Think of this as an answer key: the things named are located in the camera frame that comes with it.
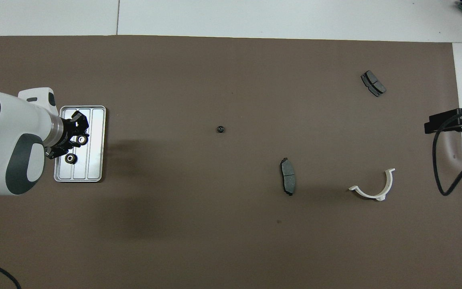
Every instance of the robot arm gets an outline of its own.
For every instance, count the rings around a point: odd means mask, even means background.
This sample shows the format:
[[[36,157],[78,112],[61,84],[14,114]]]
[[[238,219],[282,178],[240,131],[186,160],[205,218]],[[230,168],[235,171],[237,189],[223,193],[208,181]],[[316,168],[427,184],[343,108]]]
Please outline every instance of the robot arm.
[[[0,93],[0,194],[31,189],[44,170],[45,156],[59,157],[88,142],[88,122],[80,112],[58,115],[51,88],[33,88],[18,97]]]

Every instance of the brown mat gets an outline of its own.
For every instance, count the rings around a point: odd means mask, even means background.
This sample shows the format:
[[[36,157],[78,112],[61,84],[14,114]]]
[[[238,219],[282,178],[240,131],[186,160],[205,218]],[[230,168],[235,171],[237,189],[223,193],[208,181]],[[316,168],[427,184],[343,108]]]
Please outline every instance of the brown mat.
[[[49,161],[0,196],[0,266],[25,289],[462,288],[462,182],[440,195],[424,134],[458,106],[451,44],[0,37],[0,92],[41,86],[106,106],[105,172],[57,183]],[[448,185],[460,134],[440,142]],[[389,168],[385,201],[347,190]]]

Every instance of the white plastic bracket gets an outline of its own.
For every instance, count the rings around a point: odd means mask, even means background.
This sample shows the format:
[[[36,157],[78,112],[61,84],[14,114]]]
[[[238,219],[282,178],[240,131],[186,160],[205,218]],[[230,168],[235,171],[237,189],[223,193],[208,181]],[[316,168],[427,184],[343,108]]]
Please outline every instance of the white plastic bracket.
[[[351,191],[356,191],[358,194],[361,196],[367,197],[369,199],[377,199],[378,201],[384,201],[386,199],[386,194],[390,191],[392,183],[393,183],[393,175],[392,172],[395,169],[388,169],[385,170],[386,173],[386,185],[385,188],[379,193],[374,196],[367,195],[361,191],[361,189],[357,185],[353,185],[352,187],[349,188]]]

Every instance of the black cable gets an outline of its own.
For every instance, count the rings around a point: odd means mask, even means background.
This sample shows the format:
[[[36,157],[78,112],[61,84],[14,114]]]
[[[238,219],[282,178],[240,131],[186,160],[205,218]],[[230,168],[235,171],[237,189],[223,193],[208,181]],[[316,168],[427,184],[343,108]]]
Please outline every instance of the black cable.
[[[12,282],[15,284],[15,287],[17,287],[17,289],[21,289],[19,282],[14,276],[12,276],[12,274],[8,273],[5,269],[1,267],[0,267],[0,272],[3,273],[6,277],[8,277],[8,279],[12,280]]]
[[[460,182],[460,180],[462,179],[462,170],[457,175],[454,182],[450,185],[450,188],[448,188],[447,191],[443,191],[442,183],[440,182],[440,177],[438,176],[438,165],[436,163],[436,145],[438,144],[438,137],[440,136],[440,133],[445,129],[445,127],[460,117],[462,117],[462,113],[456,114],[455,116],[444,121],[436,131],[436,134],[434,135],[434,141],[432,142],[432,165],[434,169],[434,179],[436,180],[436,185],[438,185],[438,190],[444,196],[449,195],[455,189],[456,185]]]

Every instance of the white floor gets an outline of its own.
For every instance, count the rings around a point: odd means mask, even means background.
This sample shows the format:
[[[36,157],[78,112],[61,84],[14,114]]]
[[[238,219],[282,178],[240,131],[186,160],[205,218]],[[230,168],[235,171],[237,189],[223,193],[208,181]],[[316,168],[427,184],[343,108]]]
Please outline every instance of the white floor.
[[[453,42],[455,0],[0,0],[0,35],[188,35]]]

